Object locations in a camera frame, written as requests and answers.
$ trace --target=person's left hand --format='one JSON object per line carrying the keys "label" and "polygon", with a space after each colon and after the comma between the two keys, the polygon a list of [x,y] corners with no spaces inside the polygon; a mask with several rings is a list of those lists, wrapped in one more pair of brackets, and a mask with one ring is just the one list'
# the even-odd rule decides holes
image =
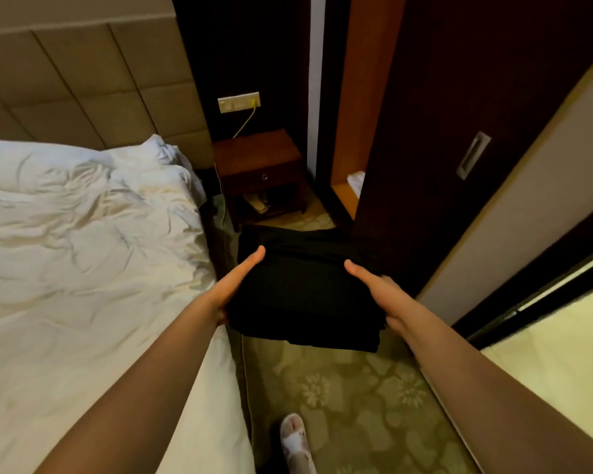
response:
{"label": "person's left hand", "polygon": [[246,258],[242,263],[233,268],[229,274],[215,283],[211,289],[206,291],[203,296],[212,304],[213,312],[217,317],[217,324],[223,324],[226,321],[224,308],[237,291],[246,274],[258,264],[266,255],[266,249],[263,246],[257,248],[253,254]]}

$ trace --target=person's right hand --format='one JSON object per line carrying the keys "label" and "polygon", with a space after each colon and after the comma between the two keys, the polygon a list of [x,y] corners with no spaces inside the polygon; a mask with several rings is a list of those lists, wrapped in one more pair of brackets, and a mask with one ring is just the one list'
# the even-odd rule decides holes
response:
{"label": "person's right hand", "polygon": [[386,313],[387,325],[404,336],[405,314],[410,313],[416,301],[388,276],[376,276],[350,260],[345,261],[345,269],[367,285],[374,301]]}

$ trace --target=folded black clothing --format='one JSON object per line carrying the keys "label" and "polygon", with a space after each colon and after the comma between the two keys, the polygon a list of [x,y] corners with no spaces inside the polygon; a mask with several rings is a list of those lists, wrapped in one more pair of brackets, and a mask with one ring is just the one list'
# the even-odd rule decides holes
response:
{"label": "folded black clothing", "polygon": [[384,311],[346,259],[377,273],[368,253],[339,229],[295,231],[245,225],[238,262],[259,245],[266,256],[244,278],[228,305],[230,326],[241,334],[293,344],[374,353]]}

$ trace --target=outlet plate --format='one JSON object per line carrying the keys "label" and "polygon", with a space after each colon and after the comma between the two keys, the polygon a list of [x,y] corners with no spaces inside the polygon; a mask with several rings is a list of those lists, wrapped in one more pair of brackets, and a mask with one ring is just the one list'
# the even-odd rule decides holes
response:
{"label": "outlet plate", "polygon": [[253,108],[253,101],[257,108],[261,106],[259,99],[259,92],[238,94],[237,96],[227,96],[225,98],[218,98],[220,113],[230,113],[231,111],[250,110]]}

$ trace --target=person's left arm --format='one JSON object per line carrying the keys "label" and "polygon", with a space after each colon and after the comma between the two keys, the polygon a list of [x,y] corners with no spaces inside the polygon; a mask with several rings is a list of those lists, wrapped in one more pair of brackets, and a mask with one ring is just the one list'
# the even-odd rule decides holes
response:
{"label": "person's left arm", "polygon": [[165,454],[223,308],[264,247],[200,294],[114,383],[35,471],[154,473]]}

